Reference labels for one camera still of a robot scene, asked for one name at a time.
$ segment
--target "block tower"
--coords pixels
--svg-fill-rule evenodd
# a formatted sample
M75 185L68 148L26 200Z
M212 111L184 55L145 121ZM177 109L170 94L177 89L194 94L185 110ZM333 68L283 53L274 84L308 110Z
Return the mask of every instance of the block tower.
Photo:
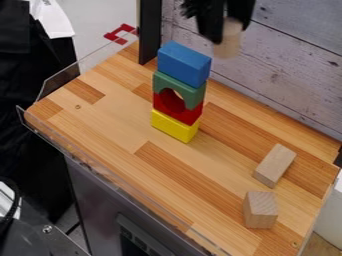
M152 126L188 143L197 133L211 58L174 41L158 51Z

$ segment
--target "yellow block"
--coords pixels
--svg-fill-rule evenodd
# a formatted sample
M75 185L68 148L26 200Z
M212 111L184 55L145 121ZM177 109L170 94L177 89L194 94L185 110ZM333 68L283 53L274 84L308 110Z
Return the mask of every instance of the yellow block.
M153 109L151 124L154 128L157 128L184 143L188 143L198 131L199 120L192 126L189 126Z

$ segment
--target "screw hole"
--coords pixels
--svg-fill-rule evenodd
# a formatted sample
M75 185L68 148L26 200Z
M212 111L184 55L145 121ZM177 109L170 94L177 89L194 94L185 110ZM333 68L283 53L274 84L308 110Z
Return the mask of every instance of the screw hole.
M50 225L46 225L46 226L44 226L42 231L44 234L49 234L52 231L52 227Z
M292 245L293 248L298 248L298 243L297 242L292 242L291 245Z

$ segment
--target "red block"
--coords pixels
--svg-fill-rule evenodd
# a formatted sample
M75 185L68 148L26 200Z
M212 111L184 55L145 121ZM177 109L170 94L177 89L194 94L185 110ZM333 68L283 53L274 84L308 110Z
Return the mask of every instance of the red block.
M193 110L185 108L184 100L172 89L164 89L153 94L153 108L187 125L193 125L202 115L203 101Z

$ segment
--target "gray metal frame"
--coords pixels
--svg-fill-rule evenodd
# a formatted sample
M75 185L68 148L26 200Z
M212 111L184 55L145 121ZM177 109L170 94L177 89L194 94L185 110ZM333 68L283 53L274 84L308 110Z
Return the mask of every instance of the gray metal frame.
M211 255L183 233L174 232L166 223L147 214L118 192L117 188L66 158L81 224L89 250L93 256L122 255L120 225L116 218L121 214L149 235L157 238L175 255Z
M25 200L21 209L20 220L29 224L37 232L53 256L90 256Z

